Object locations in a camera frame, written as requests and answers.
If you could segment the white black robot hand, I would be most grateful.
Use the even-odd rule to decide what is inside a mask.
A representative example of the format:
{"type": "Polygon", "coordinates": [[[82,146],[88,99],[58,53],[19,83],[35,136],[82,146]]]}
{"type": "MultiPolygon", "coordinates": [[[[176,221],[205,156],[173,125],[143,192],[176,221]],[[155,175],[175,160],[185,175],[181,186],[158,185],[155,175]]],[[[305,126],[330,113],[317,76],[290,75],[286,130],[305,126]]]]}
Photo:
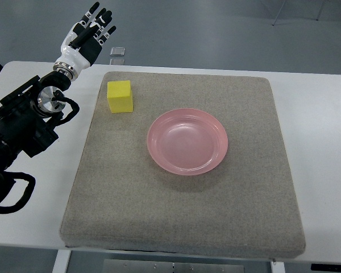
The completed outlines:
{"type": "Polygon", "coordinates": [[[93,6],[76,22],[61,45],[61,56],[56,60],[53,70],[66,75],[71,81],[91,67],[102,51],[103,45],[116,30],[108,28],[112,12],[99,9],[100,3],[93,6]]]}

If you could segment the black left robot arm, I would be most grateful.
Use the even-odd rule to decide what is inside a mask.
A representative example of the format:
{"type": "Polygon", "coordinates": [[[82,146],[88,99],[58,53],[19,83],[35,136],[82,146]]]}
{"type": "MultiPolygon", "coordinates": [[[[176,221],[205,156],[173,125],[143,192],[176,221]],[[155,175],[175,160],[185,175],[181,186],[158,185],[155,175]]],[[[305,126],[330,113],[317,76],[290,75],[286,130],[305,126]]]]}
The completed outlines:
{"type": "Polygon", "coordinates": [[[44,77],[35,76],[2,98],[0,103],[0,204],[17,180],[27,186],[12,206],[1,206],[0,214],[21,210],[29,201],[36,184],[33,176],[7,169],[21,152],[29,157],[45,151],[58,135],[54,129],[69,122],[79,106],[63,92],[69,89],[72,76],[59,68],[44,77]]]}

